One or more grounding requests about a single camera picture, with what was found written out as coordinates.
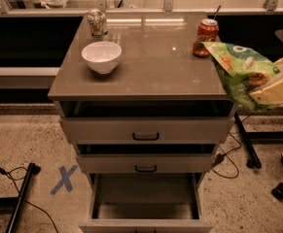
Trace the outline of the red soda can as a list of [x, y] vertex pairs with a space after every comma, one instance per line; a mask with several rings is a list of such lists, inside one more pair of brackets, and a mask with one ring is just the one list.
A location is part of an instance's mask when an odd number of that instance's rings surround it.
[[203, 42], [214, 42], [218, 32], [218, 21], [211, 18], [204, 18], [198, 25], [193, 46], [193, 54], [198, 57], [208, 56], [209, 52], [205, 48]]

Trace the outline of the middle drawer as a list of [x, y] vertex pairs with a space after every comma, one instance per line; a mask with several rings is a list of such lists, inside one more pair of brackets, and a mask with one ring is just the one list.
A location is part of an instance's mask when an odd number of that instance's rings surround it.
[[209, 171], [216, 145], [91, 145], [76, 159], [84, 172], [198, 173]]

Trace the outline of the green white soda can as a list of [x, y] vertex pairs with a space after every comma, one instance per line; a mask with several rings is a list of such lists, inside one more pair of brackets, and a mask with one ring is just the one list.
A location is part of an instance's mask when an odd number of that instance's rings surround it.
[[106, 15], [99, 9], [88, 12], [88, 23], [93, 38], [103, 38], [108, 34]]

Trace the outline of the bottom drawer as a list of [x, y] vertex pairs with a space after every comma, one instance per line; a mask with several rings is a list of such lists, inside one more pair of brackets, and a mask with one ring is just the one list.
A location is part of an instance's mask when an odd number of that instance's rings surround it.
[[84, 233], [209, 233], [193, 174], [99, 174]]

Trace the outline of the black stand leg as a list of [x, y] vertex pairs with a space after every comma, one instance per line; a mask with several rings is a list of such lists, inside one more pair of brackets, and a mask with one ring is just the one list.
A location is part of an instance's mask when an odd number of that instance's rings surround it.
[[5, 233], [15, 233], [18, 220], [21, 213], [21, 208], [25, 201], [26, 193], [30, 186], [32, 177], [37, 175], [41, 168], [35, 163], [28, 165], [24, 180], [22, 182], [19, 193], [16, 197], [0, 197], [0, 215], [8, 214], [10, 219], [5, 229]]
[[247, 161], [247, 167], [251, 169], [261, 169], [262, 163], [258, 158], [258, 155], [253, 147], [254, 144], [278, 144], [283, 143], [283, 131], [272, 132], [247, 132], [243, 126], [238, 113], [234, 114], [235, 123], [241, 135], [241, 138], [245, 144], [249, 159]]

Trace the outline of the grey drawer cabinet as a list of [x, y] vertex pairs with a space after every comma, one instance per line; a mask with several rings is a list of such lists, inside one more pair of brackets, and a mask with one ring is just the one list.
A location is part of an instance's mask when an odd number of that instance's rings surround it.
[[[101, 76], [82, 58], [91, 40], [82, 22], [50, 90], [63, 117], [233, 117], [213, 61], [193, 55], [200, 15], [114, 13], [109, 39], [122, 48], [118, 67]], [[196, 189], [206, 172], [193, 174]]]

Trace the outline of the white bowl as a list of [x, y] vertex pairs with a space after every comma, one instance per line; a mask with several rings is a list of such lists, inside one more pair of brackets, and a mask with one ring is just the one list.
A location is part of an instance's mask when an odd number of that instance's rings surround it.
[[122, 48], [113, 42], [101, 41], [85, 46], [82, 58], [98, 74], [109, 74], [119, 64]]

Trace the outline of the drawer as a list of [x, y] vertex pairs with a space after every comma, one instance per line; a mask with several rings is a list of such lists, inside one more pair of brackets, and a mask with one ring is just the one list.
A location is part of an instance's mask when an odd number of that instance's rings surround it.
[[232, 116], [63, 117], [70, 144], [214, 144], [224, 142]]
[[84, 233], [209, 233], [193, 174], [99, 174]]
[[84, 172], [198, 173], [209, 171], [216, 145], [91, 145], [76, 159]]

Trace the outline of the blue tape cross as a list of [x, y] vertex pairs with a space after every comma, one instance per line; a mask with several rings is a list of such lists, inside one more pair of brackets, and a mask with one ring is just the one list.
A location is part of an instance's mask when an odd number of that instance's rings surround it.
[[70, 177], [74, 174], [77, 168], [77, 165], [73, 165], [69, 170], [67, 170], [64, 166], [59, 168], [61, 179], [51, 190], [51, 195], [57, 194], [62, 187], [65, 187], [68, 192], [73, 190], [73, 186], [70, 182]]

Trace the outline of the top drawer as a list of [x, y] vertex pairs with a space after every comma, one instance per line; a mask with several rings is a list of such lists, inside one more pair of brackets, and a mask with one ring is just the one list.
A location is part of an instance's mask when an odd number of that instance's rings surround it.
[[232, 116], [63, 117], [70, 144], [214, 144], [224, 142]]

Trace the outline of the black stand leg right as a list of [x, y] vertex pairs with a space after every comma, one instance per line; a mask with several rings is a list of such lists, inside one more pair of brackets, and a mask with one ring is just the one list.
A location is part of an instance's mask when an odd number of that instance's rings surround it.
[[249, 159], [247, 161], [247, 167], [251, 169], [261, 169], [262, 163], [258, 158], [258, 155], [253, 147], [254, 144], [278, 144], [283, 143], [283, 131], [272, 132], [247, 132], [243, 126], [238, 113], [234, 114], [235, 123], [241, 135], [241, 138], [245, 144]]

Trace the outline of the black stand leg left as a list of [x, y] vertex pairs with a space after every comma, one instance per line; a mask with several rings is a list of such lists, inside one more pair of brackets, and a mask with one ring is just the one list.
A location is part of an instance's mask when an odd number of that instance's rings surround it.
[[28, 165], [24, 180], [22, 182], [19, 193], [16, 197], [0, 197], [0, 215], [8, 214], [10, 219], [5, 229], [5, 233], [15, 233], [18, 220], [21, 213], [21, 208], [25, 201], [26, 193], [30, 186], [32, 177], [37, 175], [41, 168], [35, 163]]

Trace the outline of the green rice chip bag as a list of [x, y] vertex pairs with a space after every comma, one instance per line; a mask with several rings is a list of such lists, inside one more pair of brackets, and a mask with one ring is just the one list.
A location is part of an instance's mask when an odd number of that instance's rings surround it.
[[273, 62], [250, 48], [222, 42], [202, 44], [211, 54], [223, 89], [232, 102], [251, 112], [276, 108], [275, 104], [259, 104], [249, 95], [279, 73]]

